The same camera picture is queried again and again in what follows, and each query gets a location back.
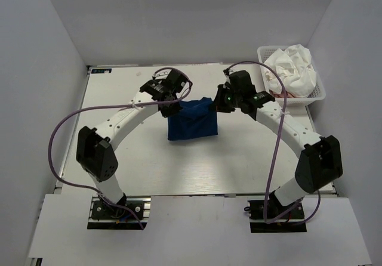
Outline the blue t shirt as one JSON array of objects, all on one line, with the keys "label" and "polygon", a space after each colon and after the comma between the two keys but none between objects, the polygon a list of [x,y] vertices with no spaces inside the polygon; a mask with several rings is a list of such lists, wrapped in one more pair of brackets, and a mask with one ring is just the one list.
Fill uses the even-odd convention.
[{"label": "blue t shirt", "polygon": [[218,135],[217,113],[212,98],[181,101],[182,109],[168,118],[168,141],[192,140]]}]

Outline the pink t shirt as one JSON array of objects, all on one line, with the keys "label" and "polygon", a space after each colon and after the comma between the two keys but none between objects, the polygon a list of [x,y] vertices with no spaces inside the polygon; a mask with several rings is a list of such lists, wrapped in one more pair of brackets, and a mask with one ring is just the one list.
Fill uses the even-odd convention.
[{"label": "pink t shirt", "polygon": [[269,93],[271,95],[273,95],[275,98],[284,98],[284,97],[287,97],[287,98],[295,98],[295,96],[293,94],[291,94],[290,92],[286,92],[286,94],[284,94],[283,92],[281,92],[280,94],[278,93],[275,93],[274,91],[272,90],[269,90]]}]

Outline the white t shirt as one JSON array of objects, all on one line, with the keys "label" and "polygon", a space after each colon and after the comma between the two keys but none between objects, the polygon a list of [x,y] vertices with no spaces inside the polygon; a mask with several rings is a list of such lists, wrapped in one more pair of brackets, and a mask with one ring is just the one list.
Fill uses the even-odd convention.
[{"label": "white t shirt", "polygon": [[310,50],[300,44],[289,46],[285,50],[278,48],[264,64],[273,69],[282,81],[280,83],[273,72],[262,68],[266,85],[275,95],[282,95],[282,87],[285,87],[289,97],[304,98],[316,87],[317,73],[312,65]]}]

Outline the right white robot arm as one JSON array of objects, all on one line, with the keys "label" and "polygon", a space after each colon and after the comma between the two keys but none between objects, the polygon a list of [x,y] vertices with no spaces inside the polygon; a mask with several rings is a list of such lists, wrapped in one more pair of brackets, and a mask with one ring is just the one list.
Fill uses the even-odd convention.
[{"label": "right white robot arm", "polygon": [[212,109],[222,113],[239,109],[279,136],[298,159],[294,176],[270,194],[274,216],[284,217],[295,201],[343,175],[340,143],[334,136],[323,137],[286,114],[272,95],[257,92],[247,71],[224,73],[226,81],[218,85]]}]

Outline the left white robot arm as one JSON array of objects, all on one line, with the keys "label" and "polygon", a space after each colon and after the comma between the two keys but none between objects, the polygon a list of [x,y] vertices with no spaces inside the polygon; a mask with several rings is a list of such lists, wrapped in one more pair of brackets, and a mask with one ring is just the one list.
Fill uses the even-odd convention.
[{"label": "left white robot arm", "polygon": [[78,133],[76,160],[94,181],[98,195],[106,202],[107,213],[114,218],[126,211],[126,195],[115,175],[115,151],[127,135],[157,112],[164,118],[177,114],[182,109],[177,94],[185,84],[192,86],[182,71],[169,71],[164,78],[153,76],[144,83],[128,105],[120,107],[105,122],[93,128],[84,126]]}]

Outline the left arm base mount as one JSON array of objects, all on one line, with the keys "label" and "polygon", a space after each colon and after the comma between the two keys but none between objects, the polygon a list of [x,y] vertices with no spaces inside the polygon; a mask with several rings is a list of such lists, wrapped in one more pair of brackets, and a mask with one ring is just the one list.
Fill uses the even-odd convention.
[{"label": "left arm base mount", "polygon": [[87,222],[88,230],[143,230],[148,222],[150,197],[127,197],[125,206],[130,211],[108,205],[99,197],[93,197]]}]

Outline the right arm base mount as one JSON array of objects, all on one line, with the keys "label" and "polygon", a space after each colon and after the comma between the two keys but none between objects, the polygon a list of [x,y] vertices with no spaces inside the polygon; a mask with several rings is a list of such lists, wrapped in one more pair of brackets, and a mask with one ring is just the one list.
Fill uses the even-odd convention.
[{"label": "right arm base mount", "polygon": [[307,231],[304,209],[299,203],[275,222],[272,219],[288,209],[287,207],[277,207],[273,202],[267,204],[267,223],[264,222],[264,200],[249,200],[244,213],[249,217],[250,232],[252,234],[270,233],[305,233]]}]

